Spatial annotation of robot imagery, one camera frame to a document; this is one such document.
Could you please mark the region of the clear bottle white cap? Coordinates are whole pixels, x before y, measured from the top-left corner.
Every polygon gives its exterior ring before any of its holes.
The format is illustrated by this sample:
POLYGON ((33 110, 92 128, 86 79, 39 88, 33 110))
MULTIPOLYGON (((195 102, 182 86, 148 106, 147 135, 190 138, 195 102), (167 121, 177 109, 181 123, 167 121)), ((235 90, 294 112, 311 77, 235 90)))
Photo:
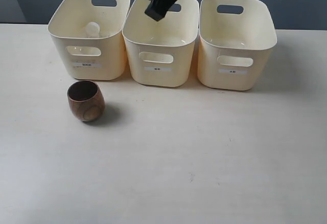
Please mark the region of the clear bottle white cap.
POLYGON ((85 36, 87 38, 101 38, 100 25, 94 21, 88 22, 84 27, 85 36))

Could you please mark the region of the brown wooden cup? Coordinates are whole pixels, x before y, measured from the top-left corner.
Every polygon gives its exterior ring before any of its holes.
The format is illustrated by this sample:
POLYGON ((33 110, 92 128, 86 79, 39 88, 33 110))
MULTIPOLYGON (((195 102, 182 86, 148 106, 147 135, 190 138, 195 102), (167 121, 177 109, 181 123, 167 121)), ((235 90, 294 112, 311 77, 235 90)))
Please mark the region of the brown wooden cup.
POLYGON ((82 122, 98 119, 105 110, 105 101, 99 86, 90 80, 77 81, 67 90, 72 114, 82 122))

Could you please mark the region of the cream bin middle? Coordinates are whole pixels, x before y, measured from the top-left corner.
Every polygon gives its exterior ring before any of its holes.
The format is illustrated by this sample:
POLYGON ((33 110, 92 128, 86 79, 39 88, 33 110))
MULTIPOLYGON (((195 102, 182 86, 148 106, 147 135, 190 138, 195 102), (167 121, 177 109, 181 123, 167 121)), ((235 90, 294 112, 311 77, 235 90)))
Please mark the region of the cream bin middle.
POLYGON ((144 85, 181 86, 190 72, 199 3, 178 0, 180 11, 169 11, 160 21, 144 13, 149 3, 134 0, 122 30, 132 78, 144 85))

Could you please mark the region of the cream bin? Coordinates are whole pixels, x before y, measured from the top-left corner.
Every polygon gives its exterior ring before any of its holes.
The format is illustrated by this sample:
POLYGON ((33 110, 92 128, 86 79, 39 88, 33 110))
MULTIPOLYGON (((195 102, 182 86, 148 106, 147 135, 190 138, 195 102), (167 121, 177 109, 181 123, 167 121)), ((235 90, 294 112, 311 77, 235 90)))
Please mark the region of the cream bin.
POLYGON ((67 72, 75 79, 113 80, 124 72, 127 54, 122 28, 130 0, 63 0, 48 32, 67 72), (101 38, 87 38, 84 27, 94 21, 101 38))
POLYGON ((274 23, 262 1, 201 1, 197 76, 203 85, 251 89, 276 44, 274 23))
POLYGON ((134 0, 122 30, 132 78, 144 85, 181 86, 190 72, 199 3, 178 0, 180 11, 169 11, 160 21, 144 13, 149 3, 134 0))

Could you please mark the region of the cream bin right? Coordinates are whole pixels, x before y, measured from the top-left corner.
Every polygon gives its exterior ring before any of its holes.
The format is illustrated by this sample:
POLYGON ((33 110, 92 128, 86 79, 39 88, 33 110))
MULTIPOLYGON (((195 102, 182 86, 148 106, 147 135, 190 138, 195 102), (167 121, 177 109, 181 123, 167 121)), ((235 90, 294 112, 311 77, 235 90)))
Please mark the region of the cream bin right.
POLYGON ((274 23, 262 1, 201 1, 197 76, 203 85, 251 89, 276 44, 274 23))

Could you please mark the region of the cream bin left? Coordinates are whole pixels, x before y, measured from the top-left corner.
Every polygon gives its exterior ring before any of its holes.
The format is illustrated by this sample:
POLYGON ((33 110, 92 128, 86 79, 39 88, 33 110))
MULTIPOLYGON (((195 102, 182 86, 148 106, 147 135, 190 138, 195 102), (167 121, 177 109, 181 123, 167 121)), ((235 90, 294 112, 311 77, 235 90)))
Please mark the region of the cream bin left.
POLYGON ((67 72, 75 79, 113 80, 124 72, 127 54, 122 28, 130 0, 63 0, 48 32, 67 72), (101 38, 87 38, 84 27, 94 21, 101 38))

